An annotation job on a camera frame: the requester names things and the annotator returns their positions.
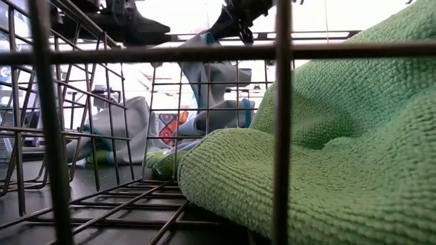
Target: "light blue cloth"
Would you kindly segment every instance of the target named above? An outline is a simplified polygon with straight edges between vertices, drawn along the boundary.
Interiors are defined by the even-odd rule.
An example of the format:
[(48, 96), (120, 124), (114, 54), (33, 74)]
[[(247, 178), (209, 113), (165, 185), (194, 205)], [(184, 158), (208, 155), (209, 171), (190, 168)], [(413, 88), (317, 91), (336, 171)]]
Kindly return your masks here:
[[(186, 41), (182, 46), (220, 46), (218, 42), (211, 39), (209, 33), (201, 33), (194, 38)], [(191, 83), (194, 97), (196, 98), (196, 104), (198, 108), (212, 109), (229, 109), (229, 110), (213, 110), (207, 113), (206, 111), (200, 111), (194, 117), (190, 118), (187, 122), (179, 127), (179, 136), (203, 136), (217, 129), (224, 129), (230, 127), (248, 127), (251, 123), (251, 117), (253, 110), (243, 110), (254, 108), (254, 101), (248, 101), (243, 99), (242, 101), (225, 100), (225, 90), (229, 87), (237, 86), (236, 78), (239, 79), (239, 86), (244, 87), (251, 81), (250, 69), (239, 69), (232, 65), (230, 62), (208, 63), (202, 62), (186, 62), (180, 63), (183, 73)], [(231, 84), (211, 84), (210, 95), (208, 93), (207, 84), (193, 84), (193, 83), (207, 83), (209, 81), (208, 75), (211, 75), (210, 81), (213, 82), (231, 82)], [(129, 125), (129, 136), (131, 138), (131, 157), (134, 164), (141, 164), (145, 154), (145, 141), (147, 137), (147, 127), (151, 124), (150, 136), (157, 136), (157, 130), (155, 128), (155, 121), (157, 117), (154, 112), (150, 112), (144, 97), (135, 97), (126, 101), (126, 107), (128, 110), (127, 124)], [(237, 104), (239, 104), (239, 111), (236, 110)], [(112, 115), (114, 116), (114, 134), (117, 137), (125, 137), (124, 115), (121, 108), (112, 107)], [(109, 125), (109, 113), (108, 109), (102, 110), (93, 117), (94, 133), (100, 135), (110, 135)], [(89, 129), (88, 123), (85, 125), (85, 129)], [(201, 139), (186, 139), (179, 140), (178, 151), (185, 151), (192, 149)], [(104, 144), (100, 144), (107, 150), (111, 151), (107, 155), (107, 162), (114, 163), (114, 154), (112, 149), (111, 140), (101, 140)], [(72, 141), (67, 145), (68, 160), (72, 161), (74, 151), (76, 149), (77, 141)], [(79, 158), (82, 159), (91, 154), (91, 140), (89, 138), (83, 138), (80, 143)], [(147, 144), (147, 152), (156, 150), (168, 149), (164, 154), (173, 154), (175, 148), (170, 148), (159, 139), (149, 140)], [(116, 141), (116, 161), (118, 164), (128, 164), (129, 155), (127, 150), (126, 141)]]

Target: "metal rod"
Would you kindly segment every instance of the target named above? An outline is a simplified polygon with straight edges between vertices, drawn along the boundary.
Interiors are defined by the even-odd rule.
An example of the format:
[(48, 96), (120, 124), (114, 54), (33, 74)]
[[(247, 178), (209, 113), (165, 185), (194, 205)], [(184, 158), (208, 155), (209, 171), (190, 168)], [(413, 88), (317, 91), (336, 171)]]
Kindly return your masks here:
[(201, 138), (203, 138), (203, 136), (168, 136), (168, 137), (166, 137), (166, 136), (163, 136), (163, 137), (161, 137), (161, 136), (150, 136), (150, 137), (147, 137), (148, 140), (152, 140), (152, 139), (157, 139), (157, 140), (162, 140), (162, 139), (171, 139), (171, 140), (178, 139), (178, 140), (183, 140), (183, 139), (201, 139)]
[[(97, 207), (97, 208), (113, 208), (119, 205), (123, 205), (123, 202), (101, 202), (101, 201), (81, 201), (79, 203), (75, 203), (75, 206), (84, 206), (84, 207)], [(135, 209), (163, 209), (163, 208), (172, 208), (177, 209), (181, 207), (181, 204), (175, 203), (134, 203), (129, 205), (130, 208)]]
[[(103, 39), (103, 30), (99, 28), (87, 15), (85, 15), (74, 3), (70, 0), (51, 0), (51, 2), (62, 9), (68, 16), (71, 16), (82, 27), (84, 27), (91, 34), (99, 39)], [(112, 39), (108, 38), (108, 45), (111, 48), (119, 48), (118, 44)]]
[(209, 129), (209, 96), (211, 95), (211, 62), (209, 61), (207, 63), (208, 71), (207, 71), (207, 102), (206, 102), (206, 135), (208, 135), (210, 132)]
[[(83, 108), (83, 106), (63, 106), (64, 109), (71, 109), (71, 108)], [(30, 107), (30, 108), (19, 108), (19, 110), (40, 110), (41, 107)], [(0, 111), (10, 111), (14, 110), (13, 108), (0, 108)]]
[[(14, 9), (9, 7), (7, 13), (7, 19), (9, 22), (9, 42), (10, 42), (10, 50), (12, 53), (16, 52), (16, 40), (15, 40), (15, 21), (14, 21)], [(14, 66), (11, 66), (11, 79), (12, 79), (12, 99), (14, 107), (14, 126), (21, 126), (21, 117), (20, 117), (20, 101), (18, 97), (18, 72)], [(18, 186), (18, 212), (20, 216), (26, 214), (26, 199), (25, 199), (25, 184), (24, 184), (24, 176), (22, 170), (22, 144), (21, 144), (21, 132), (15, 132), (15, 166), (16, 166), (16, 178), (17, 178), (17, 186)]]
[[(99, 49), (99, 45), (100, 45), (100, 40), (97, 40), (97, 44), (96, 44), (96, 46), (95, 46), (95, 49), (96, 50), (98, 50)], [(95, 70), (97, 69), (97, 64), (96, 63), (94, 63), (93, 64), (93, 68), (92, 68), (92, 72), (91, 72), (91, 81), (90, 81), (90, 86), (92, 87), (93, 86), (93, 84), (94, 84), (94, 79), (95, 79)], [(86, 102), (85, 102), (85, 107), (84, 107), (84, 109), (83, 109), (83, 114), (82, 114), (82, 120), (81, 120), (81, 122), (80, 122), (80, 127), (79, 127), (79, 131), (80, 132), (83, 132), (83, 129), (84, 129), (84, 122), (85, 122), (85, 120), (87, 119), (87, 112), (88, 112), (88, 100), (86, 100)], [(76, 144), (76, 148), (74, 149), (74, 155), (73, 155), (73, 162), (72, 162), (72, 166), (71, 166), (71, 171), (70, 171), (70, 173), (69, 173), (69, 180), (71, 181), (71, 180), (73, 180), (73, 178), (74, 178), (74, 174), (75, 174), (75, 172), (76, 172), (76, 164), (77, 164), (77, 158), (78, 158), (78, 155), (79, 155), (79, 150), (80, 150), (80, 141), (82, 140), (82, 138), (81, 137), (79, 137), (78, 139), (77, 139), (77, 144)]]
[[(22, 132), (29, 132), (29, 133), (42, 133), (43, 130), (41, 129), (30, 129), (30, 128), (23, 128), (23, 127), (8, 127), (8, 126), (0, 126), (0, 131), (22, 131)], [(69, 136), (82, 136), (82, 137), (90, 137), (90, 138), (99, 138), (99, 139), (114, 139), (114, 140), (130, 140), (124, 137), (112, 137), (109, 135), (96, 135), (96, 134), (89, 134), (89, 133), (76, 133), (76, 132), (68, 132), (63, 131), (61, 132), (64, 135)]]
[[(180, 68), (180, 83), (182, 83), (183, 78), (183, 63)], [(177, 116), (176, 116), (176, 136), (179, 135), (178, 129), (180, 127), (180, 110), (182, 101), (182, 85), (178, 86), (178, 103), (177, 103)], [(174, 141), (174, 161), (172, 162), (172, 178), (176, 179), (176, 166), (177, 166), (177, 153), (178, 153), (178, 138)]]
[[(153, 68), (153, 78), (151, 79), (151, 96), (150, 96), (150, 110), (153, 109), (153, 95), (154, 95), (154, 90), (155, 90), (155, 82), (156, 82), (156, 66), (154, 66)], [(151, 115), (152, 115), (152, 111), (150, 111), (149, 114), (149, 124), (147, 125), (147, 135), (146, 135), (146, 140), (145, 140), (145, 149), (144, 149), (144, 160), (142, 161), (142, 176), (141, 178), (143, 179), (145, 177), (145, 166), (146, 166), (146, 161), (147, 161), (147, 151), (148, 151), (148, 147), (149, 147), (149, 140), (153, 139), (153, 137), (149, 136), (150, 135), (150, 128), (151, 128)]]
[[(121, 66), (121, 96), (123, 96), (123, 106), (125, 106), (125, 80), (124, 80), (124, 73), (123, 73), (123, 64), (120, 64)], [(126, 110), (123, 110), (124, 113), (124, 125), (125, 125), (125, 137), (126, 138), (130, 138), (129, 136), (129, 125), (127, 124), (127, 112)], [(134, 167), (133, 167), (133, 163), (131, 160), (131, 148), (130, 148), (130, 141), (127, 141), (127, 153), (129, 155), (129, 167), (130, 167), (130, 174), (131, 174), (131, 179), (134, 180), (135, 179), (135, 173), (134, 173)]]
[(186, 201), (175, 213), (173, 216), (171, 216), (171, 218), (168, 220), (168, 222), (160, 229), (159, 232), (157, 232), (157, 234), (151, 238), (150, 242), (148, 243), (148, 245), (156, 245), (159, 240), (164, 236), (165, 232), (167, 232), (169, 230), (169, 228), (171, 227), (171, 225), (176, 221), (176, 218), (178, 216), (180, 216), (180, 214), (183, 212), (183, 210), (188, 206), (189, 201)]
[[(88, 64), (85, 64), (85, 69), (88, 70)], [(85, 77), (87, 79), (87, 91), (91, 92), (91, 86), (90, 86), (88, 73), (85, 74)], [(89, 118), (89, 133), (91, 133), (91, 135), (93, 135), (94, 134), (94, 121), (93, 121), (93, 111), (92, 111), (91, 97), (90, 96), (87, 96), (87, 105), (88, 105), (88, 118)], [(100, 191), (100, 179), (99, 179), (99, 175), (98, 175), (97, 151), (95, 149), (94, 138), (91, 138), (91, 149), (92, 149), (91, 154), (92, 154), (93, 163), (94, 163), (93, 166), (94, 166), (95, 188), (97, 189), (97, 191)]]
[[(108, 49), (108, 35), (106, 34), (106, 32), (104, 32), (104, 40), (103, 40), (103, 44), (104, 44), (104, 50)], [(106, 75), (106, 90), (108, 91), (108, 99), (110, 100), (111, 98), (111, 94), (110, 91), (112, 90), (110, 88), (110, 83), (109, 83), (109, 71), (106, 69), (105, 70), (105, 75)], [(112, 106), (110, 104), (108, 104), (108, 110), (109, 110), (109, 125), (110, 125), (110, 136), (114, 137), (115, 132), (114, 132), (114, 122), (113, 122), (113, 117), (112, 117)], [(115, 140), (112, 139), (112, 153), (114, 156), (114, 166), (115, 166), (115, 178), (116, 178), (116, 184), (120, 185), (120, 173), (119, 173), (119, 169), (118, 169), (118, 163), (116, 161), (116, 145), (115, 145)]]
[[(96, 193), (94, 193), (94, 194), (87, 195), (87, 196), (84, 196), (84, 197), (81, 197), (81, 198), (75, 199), (75, 200), (73, 200), (73, 201), (70, 201), (70, 202), (68, 203), (68, 205), (72, 205), (72, 204), (75, 204), (75, 203), (79, 203), (79, 202), (81, 202), (81, 201), (83, 201), (83, 200), (90, 199), (90, 198), (92, 198), (92, 197), (96, 197), (96, 196), (101, 195), (101, 194), (103, 194), (103, 193), (105, 193), (105, 192), (113, 191), (113, 190), (115, 190), (115, 189), (117, 189), (117, 188), (121, 188), (121, 187), (124, 187), (124, 186), (128, 186), (128, 185), (130, 185), (130, 184), (134, 184), (134, 183), (136, 183), (136, 182), (140, 182), (140, 180), (134, 180), (134, 181), (131, 181), (131, 182), (128, 182), (128, 183), (122, 184), (121, 186), (114, 186), (114, 187), (111, 187), (111, 188), (106, 189), (106, 190), (98, 191), (98, 192), (96, 192)], [(45, 209), (43, 209), (43, 210), (40, 210), (40, 211), (34, 212), (34, 213), (32, 213), (32, 214), (28, 214), (28, 215), (23, 216), (23, 217), (21, 217), (21, 218), (17, 218), (17, 219), (14, 220), (14, 221), (11, 221), (11, 222), (9, 222), (9, 223), (6, 223), (6, 224), (2, 224), (2, 225), (0, 225), (0, 230), (2, 230), (2, 229), (6, 229), (6, 228), (8, 228), (8, 227), (11, 227), (11, 226), (13, 226), (13, 225), (19, 224), (19, 223), (24, 222), (24, 221), (29, 221), (31, 218), (35, 218), (35, 217), (38, 217), (38, 216), (40, 216), (40, 215), (47, 214), (47, 213), (52, 212), (52, 211), (53, 211), (53, 208), (45, 208)]]
[(268, 66), (266, 61), (264, 61), (264, 71), (265, 71), (265, 89), (268, 89)]
[(272, 199), (272, 243), (287, 244), (288, 238), (288, 192), (290, 179), (291, 138), (291, 4), (277, 0), (276, 13), (276, 128), (275, 167)]
[[(181, 61), (222, 61), (275, 59), (274, 46), (223, 46), (178, 48), (126, 48), (123, 50), (51, 52), (53, 64), (72, 63), (150, 63)], [(436, 56), (436, 41), (414, 41), (391, 44), (301, 44), (293, 48), (295, 59), (367, 59)], [(30, 52), (0, 55), (0, 65), (28, 65)]]
[(239, 125), (239, 61), (236, 61), (236, 127)]
[[(88, 222), (90, 218), (73, 218), (73, 225), (82, 225)], [(52, 218), (33, 218), (32, 222), (35, 225), (43, 225), (44, 223), (51, 225), (53, 223)], [(132, 228), (132, 229), (143, 229), (143, 228), (153, 228), (161, 227), (165, 225), (167, 221), (164, 220), (125, 220), (121, 218), (105, 218), (93, 223), (92, 227), (116, 227), (116, 228)], [(224, 228), (228, 227), (228, 223), (223, 222), (209, 222), (209, 221), (188, 221), (188, 220), (176, 220), (173, 225), (180, 229), (201, 229), (201, 228)]]
[[(161, 187), (165, 186), (166, 184), (167, 183), (162, 184), (156, 188), (153, 188), (153, 189), (151, 189), (151, 190), (149, 190), (149, 191), (147, 191), (147, 192), (145, 192), (145, 193), (143, 193), (143, 194), (141, 194), (141, 195), (139, 195), (139, 196), (137, 196), (129, 201), (126, 201), (125, 203), (123, 203), (122, 205), (119, 205), (118, 207), (112, 209), (111, 211), (108, 211), (108, 212), (98, 216), (97, 218), (93, 218), (90, 221), (87, 221), (86, 223), (76, 227), (73, 230), (73, 234), (76, 235), (77, 233), (80, 233), (81, 231), (85, 230), (87, 227), (90, 227), (92, 224), (94, 224), (98, 221), (104, 220), (105, 218), (117, 213), (118, 211), (122, 210), (123, 208), (127, 207), (128, 205), (135, 203), (136, 201), (144, 198), (146, 195), (152, 193), (153, 191), (159, 190)], [(59, 242), (59, 241), (55, 240), (55, 241), (49, 242), (48, 244), (56, 244), (57, 242)]]
[[(54, 38), (54, 50), (56, 50), (56, 52), (59, 51), (59, 38), (58, 37)], [(56, 73), (56, 79), (57, 80), (61, 80), (62, 79), (61, 66), (58, 64), (58, 65), (55, 65), (54, 68), (55, 68), (55, 73)], [(64, 100), (65, 95), (66, 95), (66, 88), (64, 87), (63, 90), (65, 91), (65, 93), (63, 93), (63, 91), (62, 91), (61, 84), (58, 83), (57, 84), (57, 100), (58, 100), (58, 112), (59, 112), (59, 126), (60, 126), (60, 130), (61, 131), (65, 130), (65, 119), (64, 119), (64, 116), (63, 116), (63, 100)], [(66, 163), (67, 162), (67, 155), (66, 155), (66, 152), (67, 152), (67, 140), (65, 138), (65, 135), (63, 135), (63, 134), (61, 134), (61, 143), (62, 143), (61, 148), (63, 150), (62, 155), (63, 155), (64, 161)]]
[[(201, 111), (236, 111), (236, 108), (187, 108), (187, 109), (180, 109), (180, 111), (186, 111), (186, 112), (201, 112)], [(239, 109), (240, 111), (245, 111), (245, 110), (257, 110), (257, 108), (241, 108)], [(150, 110), (152, 112), (174, 112), (177, 111), (177, 109), (152, 109)]]
[(113, 101), (111, 101), (111, 100), (109, 100), (109, 99), (105, 99), (105, 98), (100, 97), (100, 96), (98, 96), (98, 95), (94, 95), (91, 91), (84, 91), (84, 90), (82, 90), (82, 89), (76, 88), (75, 86), (73, 86), (73, 85), (71, 85), (71, 84), (68, 84), (68, 83), (66, 83), (66, 82), (62, 82), (62, 81), (58, 81), (58, 80), (54, 80), (54, 82), (55, 82), (55, 83), (58, 83), (58, 84), (62, 84), (63, 86), (66, 86), (67, 88), (74, 89), (74, 90), (76, 90), (76, 91), (78, 91), (78, 92), (80, 92), (80, 93), (83, 93), (83, 94), (85, 94), (85, 95), (88, 95), (88, 96), (90, 96), (90, 97), (93, 97), (93, 98), (96, 98), (96, 99), (99, 99), (99, 100), (105, 101), (106, 103), (108, 103), (108, 104), (110, 104), (110, 105), (115, 105), (115, 106), (117, 106), (117, 107), (120, 107), (120, 108), (126, 109), (126, 107), (124, 107), (124, 106), (122, 106), (122, 105), (120, 105), (120, 104), (118, 104), (118, 103), (115, 103), (115, 102), (113, 102)]
[(62, 155), (61, 134), (56, 111), (55, 90), (53, 89), (52, 74), (50, 72), (48, 46), (48, 1), (28, 0), (31, 30), (33, 38), (33, 53), (35, 55), (34, 68), (37, 73), (38, 91), (46, 151), (50, 152), (47, 169), (50, 174), (50, 192), (56, 223), (57, 239), (62, 245), (72, 245), (72, 227), (69, 217), (68, 200), (69, 186), (67, 178), (67, 163)]

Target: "microfiber towel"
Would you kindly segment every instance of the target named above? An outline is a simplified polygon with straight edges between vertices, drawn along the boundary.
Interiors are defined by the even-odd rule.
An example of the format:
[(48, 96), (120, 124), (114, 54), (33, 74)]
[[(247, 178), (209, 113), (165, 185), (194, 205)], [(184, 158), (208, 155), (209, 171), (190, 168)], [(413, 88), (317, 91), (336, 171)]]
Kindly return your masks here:
[[(210, 33), (201, 33), (186, 41), (183, 46), (220, 46)], [(206, 111), (200, 111), (195, 116), (191, 117), (187, 122), (179, 127), (179, 136), (203, 136), (217, 129), (228, 127), (248, 127), (253, 116), (254, 101), (243, 99), (237, 103), (232, 100), (225, 100), (225, 89), (233, 86), (246, 86), (251, 81), (251, 70), (241, 69), (232, 65), (228, 61), (219, 63), (204, 64), (201, 62), (179, 63), (183, 73), (186, 75), (191, 84), (194, 97), (196, 98), (197, 108), (212, 109), (236, 109), (238, 106), (241, 109), (237, 111), (210, 111), (207, 116)], [(131, 158), (133, 164), (142, 164), (145, 154), (145, 142), (147, 135), (147, 127), (150, 123), (150, 136), (157, 136), (155, 127), (156, 114), (150, 112), (149, 106), (144, 97), (135, 97), (129, 99), (125, 104), (127, 110), (128, 132), (131, 138)], [(112, 117), (114, 122), (114, 134), (117, 137), (125, 137), (125, 123), (123, 109), (112, 106)], [(105, 109), (94, 115), (93, 117), (94, 133), (100, 135), (110, 135), (109, 110)], [(85, 124), (85, 132), (89, 133), (89, 122)], [(113, 165), (114, 149), (112, 148), (112, 140), (97, 139), (97, 157), (98, 163)], [(180, 152), (192, 149), (200, 142), (199, 139), (186, 139), (177, 142), (177, 150)], [(77, 146), (77, 141), (74, 140), (67, 145), (68, 161), (71, 162), (74, 156), (74, 151)], [(129, 152), (127, 142), (116, 141), (116, 161), (118, 164), (129, 163)], [(167, 144), (159, 139), (150, 140), (147, 145), (147, 152), (153, 153), (153, 158), (147, 161), (146, 166), (154, 169), (154, 172), (162, 178), (171, 178), (173, 175), (174, 152), (175, 148), (170, 148)], [(92, 148), (91, 139), (82, 138), (79, 145), (78, 159), (87, 158), (87, 161), (92, 163)]]
[[(219, 47), (221, 44), (213, 39), (209, 32), (199, 33), (181, 46)], [(189, 119), (178, 130), (179, 136), (203, 136), (223, 128), (248, 127), (253, 117), (254, 101), (242, 99), (225, 100), (226, 88), (244, 87), (251, 81), (251, 70), (239, 68), (229, 61), (214, 63), (183, 62), (180, 68), (191, 84), (196, 98), (197, 108), (211, 108), (209, 111), (199, 111), (198, 115)], [(177, 148), (178, 152), (185, 152), (195, 147), (201, 140), (183, 140)], [(163, 151), (162, 154), (147, 156), (146, 166), (153, 168), (154, 172), (162, 178), (172, 178), (174, 170), (175, 148)], [(175, 169), (183, 154), (178, 154)]]
[[(436, 37), (417, 0), (348, 42)], [(310, 61), (294, 70), (289, 244), (436, 244), (436, 59)], [(250, 129), (181, 159), (196, 205), (271, 238), (276, 86)]]
[[(132, 162), (141, 164), (144, 160), (145, 154), (145, 141), (147, 137), (147, 129), (149, 125), (149, 117), (151, 113), (151, 125), (150, 136), (157, 136), (156, 133), (156, 115), (154, 112), (150, 112), (149, 105), (145, 101), (144, 97), (134, 97), (128, 99), (125, 102), (127, 125), (130, 140), (130, 150)], [(124, 121), (124, 109), (112, 106), (112, 122), (114, 126), (115, 137), (126, 137), (125, 134), (125, 121)], [(98, 135), (111, 135), (110, 123), (109, 123), (109, 109), (102, 110), (93, 116), (94, 133)], [(89, 122), (84, 126), (85, 133), (90, 132)], [(112, 147), (111, 139), (96, 139), (98, 148), (101, 151), (106, 152), (106, 160), (102, 158), (102, 152), (98, 154), (97, 162), (104, 162), (114, 164), (114, 149)], [(73, 140), (67, 144), (67, 158), (68, 162), (71, 162), (76, 150), (77, 140)], [(115, 140), (116, 158), (119, 164), (129, 163), (129, 151), (127, 148), (127, 141)], [(149, 140), (148, 152), (158, 151), (162, 149), (169, 149), (170, 147), (159, 139)], [(78, 160), (90, 156), (92, 152), (91, 138), (83, 137), (79, 145)]]

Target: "green microfiber towel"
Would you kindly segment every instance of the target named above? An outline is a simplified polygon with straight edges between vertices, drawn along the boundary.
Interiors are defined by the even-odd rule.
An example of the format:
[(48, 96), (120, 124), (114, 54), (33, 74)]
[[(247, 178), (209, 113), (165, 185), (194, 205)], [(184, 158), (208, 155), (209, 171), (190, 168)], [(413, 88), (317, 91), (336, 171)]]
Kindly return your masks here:
[[(418, 0), (349, 42), (436, 37)], [(436, 59), (311, 61), (294, 71), (290, 244), (436, 244)], [(250, 129), (189, 151), (192, 202), (271, 237), (275, 86)]]
[(174, 154), (165, 154), (167, 151), (168, 150), (160, 150), (147, 153), (145, 166), (151, 168), (153, 172), (162, 180), (172, 179), (173, 172), (177, 172), (178, 164), (186, 154), (186, 152), (177, 152), (176, 165), (173, 166)]

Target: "dish rack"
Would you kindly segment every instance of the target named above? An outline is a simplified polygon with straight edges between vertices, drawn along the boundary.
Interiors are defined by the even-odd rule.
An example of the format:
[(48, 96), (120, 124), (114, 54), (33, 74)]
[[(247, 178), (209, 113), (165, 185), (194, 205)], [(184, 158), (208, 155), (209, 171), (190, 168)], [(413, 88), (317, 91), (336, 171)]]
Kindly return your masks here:
[[(8, 6), (9, 28), (0, 31), (7, 33), (9, 37), (10, 50), (9, 53), (0, 54), (0, 65), (11, 67), (11, 83), (2, 82), (3, 86), (11, 86), (12, 96), (6, 109), (0, 110), (0, 113), (13, 112), (13, 125), (0, 126), (0, 134), (2, 138), (12, 138), (15, 142), (23, 142), (26, 137), (44, 138), (46, 154), (44, 155), (41, 167), (36, 171), (35, 177), (26, 178), (23, 167), (23, 149), (22, 144), (15, 144), (11, 155), (10, 162), (7, 168), (6, 178), (1, 180), (0, 196), (14, 195), (18, 198), (18, 213), (19, 218), (12, 221), (0, 224), (0, 232), (13, 226), (18, 226), (23, 223), (32, 223), (34, 225), (43, 225), (54, 227), (56, 238), (51, 240), (49, 244), (73, 244), (73, 237), (83, 231), (95, 227), (109, 227), (117, 229), (153, 229), (155, 233), (149, 240), (143, 240), (148, 244), (158, 244), (163, 239), (168, 238), (168, 233), (172, 229), (216, 229), (220, 227), (233, 227), (238, 231), (246, 231), (242, 227), (220, 218), (214, 221), (209, 220), (189, 220), (189, 215), (183, 214), (188, 209), (198, 209), (193, 206), (188, 200), (183, 197), (183, 194), (178, 188), (177, 181), (173, 178), (170, 181), (152, 180), (146, 173), (145, 164), (140, 167), (135, 167), (131, 164), (127, 167), (119, 167), (116, 163), (114, 166), (114, 181), (110, 188), (102, 188), (100, 182), (101, 170), (97, 164), (94, 164), (93, 184), (94, 192), (80, 198), (71, 199), (70, 192), (74, 192), (74, 188), (70, 190), (69, 183), (75, 179), (77, 168), (77, 154), (74, 157), (73, 163), (68, 169), (65, 159), (66, 142), (70, 139), (80, 141), (83, 137), (92, 139), (93, 152), (95, 152), (94, 140), (105, 138), (111, 140), (129, 141), (131, 135), (126, 133), (125, 137), (115, 137), (112, 135), (96, 135), (93, 132), (93, 125), (90, 123), (91, 132), (83, 133), (84, 123), (86, 118), (92, 122), (93, 113), (91, 108), (91, 100), (98, 98), (107, 103), (110, 108), (119, 107), (126, 110), (124, 101), (125, 95), (125, 76), (123, 69), (115, 71), (110, 68), (109, 63), (118, 63), (120, 67), (123, 63), (163, 63), (163, 62), (181, 62), (181, 61), (248, 61), (248, 60), (264, 60), (265, 69), (267, 63), (271, 60), (276, 60), (276, 81), (277, 81), (277, 126), (276, 126), (276, 155), (275, 155), (275, 176), (274, 176), (274, 214), (272, 240), (275, 244), (284, 244), (287, 240), (287, 197), (289, 178), (287, 174), (290, 168), (290, 94), (292, 85), (292, 71), (290, 64), (296, 59), (349, 59), (349, 58), (385, 58), (398, 56), (434, 56), (436, 55), (435, 44), (329, 44), (329, 45), (290, 45), (291, 42), (291, 22), (284, 21), (291, 19), (290, 1), (277, 1), (277, 31), (274, 46), (224, 46), (220, 48), (122, 48), (106, 35), (96, 24), (91, 22), (73, 3), (69, 0), (52, 0), (51, 3), (61, 8), (66, 14), (77, 20), (77, 29), (75, 40), (70, 41), (58, 33), (48, 28), (47, 7), (48, 1), (29, 0), (29, 11), (24, 11), (12, 1), (1, 0)], [(22, 37), (15, 32), (14, 13), (20, 13), (27, 16), (31, 23), (32, 38)], [(95, 50), (81, 50), (78, 47), (78, 37), (81, 31), (86, 29), (94, 34), (97, 38)], [(51, 32), (53, 36), (54, 50), (50, 51), (48, 36)], [(32, 47), (32, 51), (17, 51), (17, 43), (24, 43)], [(60, 45), (71, 46), (70, 51), (60, 51)], [(61, 72), (61, 65), (68, 65), (66, 76)], [(106, 76), (107, 88), (110, 88), (109, 77), (117, 78), (121, 84), (120, 96), (121, 103), (108, 99), (110, 98), (110, 90), (107, 97), (99, 97), (91, 92), (95, 79), (95, 70), (97, 67), (104, 69)], [(85, 73), (86, 88), (78, 88), (74, 86), (74, 81), (69, 79), (72, 69), (78, 69)], [(150, 109), (153, 111), (153, 95), (155, 93), (155, 74), (156, 66), (153, 68), (153, 77), (151, 81), (151, 102)], [(28, 82), (19, 82), (18, 77), (21, 73), (29, 74)], [(267, 88), (272, 81), (266, 79), (263, 82), (252, 82), (252, 84), (264, 84)], [(183, 83), (172, 83), (178, 85), (179, 94)], [(67, 90), (76, 91), (85, 96), (86, 101), (79, 103), (76, 100), (66, 99)], [(19, 93), (24, 91), (25, 98), (20, 108)], [(242, 98), (242, 92), (236, 89), (236, 100)], [(33, 95), (33, 104), (30, 104), (31, 95)], [(23, 123), (25, 112), (34, 113), (36, 110), (42, 112), (43, 129), (29, 128)], [(81, 109), (82, 120), (79, 132), (65, 128), (64, 110)], [(177, 115), (183, 110), (180, 100), (178, 103)], [(110, 119), (110, 126), (113, 127), (113, 121)], [(128, 123), (125, 120), (125, 128), (128, 128)], [(174, 141), (181, 140), (182, 136), (158, 137), (166, 138)], [(16, 180), (12, 180), (14, 171), (16, 172)], [(47, 190), (50, 187), (50, 196), (52, 199), (52, 208), (44, 208), (28, 212), (26, 205), (28, 191)], [(105, 201), (105, 199), (126, 199), (125, 201)], [(143, 199), (177, 199), (172, 203), (166, 202), (145, 202), (138, 203)], [(73, 209), (92, 209), (103, 210), (101, 214), (94, 218), (75, 217), (70, 215)], [(126, 210), (165, 210), (172, 214), (166, 220), (142, 219), (132, 220), (128, 218), (112, 218), (116, 213)], [(265, 239), (259, 238), (256, 234), (247, 231), (244, 235), (248, 244), (263, 244), (268, 243)]]

